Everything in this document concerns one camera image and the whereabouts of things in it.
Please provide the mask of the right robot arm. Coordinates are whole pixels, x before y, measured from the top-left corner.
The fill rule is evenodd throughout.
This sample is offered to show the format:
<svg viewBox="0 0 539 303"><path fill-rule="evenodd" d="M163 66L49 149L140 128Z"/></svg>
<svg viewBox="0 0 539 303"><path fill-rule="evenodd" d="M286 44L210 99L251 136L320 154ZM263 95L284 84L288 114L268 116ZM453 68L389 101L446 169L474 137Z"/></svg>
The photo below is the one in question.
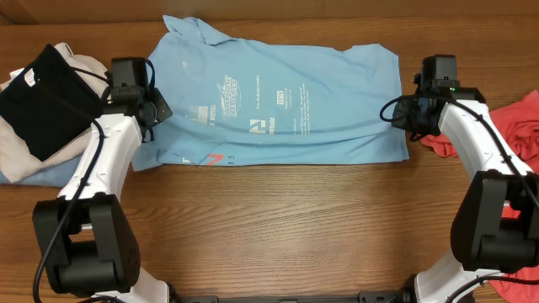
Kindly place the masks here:
<svg viewBox="0 0 539 303"><path fill-rule="evenodd" d="M413 276L396 302L472 302L486 281L513 283L538 265L538 176L511 150L484 96L457 79L456 58L423 59L416 90L390 101L388 123L411 141L445 136L471 180L451 225L451 250Z"/></svg>

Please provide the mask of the light blue t-shirt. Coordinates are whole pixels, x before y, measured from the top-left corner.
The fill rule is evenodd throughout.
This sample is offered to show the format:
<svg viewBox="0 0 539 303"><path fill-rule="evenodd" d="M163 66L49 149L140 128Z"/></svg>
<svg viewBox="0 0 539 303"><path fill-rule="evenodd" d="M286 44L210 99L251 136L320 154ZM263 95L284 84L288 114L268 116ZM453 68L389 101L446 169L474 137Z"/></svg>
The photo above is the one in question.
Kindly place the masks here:
<svg viewBox="0 0 539 303"><path fill-rule="evenodd" d="M172 110L132 166L401 162L405 134L380 117L402 92L381 45L340 51L232 38L197 18L164 18L150 56Z"/></svg>

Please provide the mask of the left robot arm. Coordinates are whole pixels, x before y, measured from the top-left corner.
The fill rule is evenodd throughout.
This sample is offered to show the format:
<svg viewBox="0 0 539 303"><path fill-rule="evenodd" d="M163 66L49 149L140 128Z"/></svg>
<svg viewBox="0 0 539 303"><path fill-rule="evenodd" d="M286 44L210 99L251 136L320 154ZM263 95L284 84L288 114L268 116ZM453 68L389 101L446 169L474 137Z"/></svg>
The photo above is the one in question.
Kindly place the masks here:
<svg viewBox="0 0 539 303"><path fill-rule="evenodd" d="M171 117L155 86L152 62L115 58L104 78L102 115L53 100L91 124L90 139L75 173L55 199L36 204L32 221L41 260L32 284L39 302L40 281L57 294L82 302L179 302L176 289L141 265L139 246L120 195L131 159L152 141L154 126Z"/></svg>

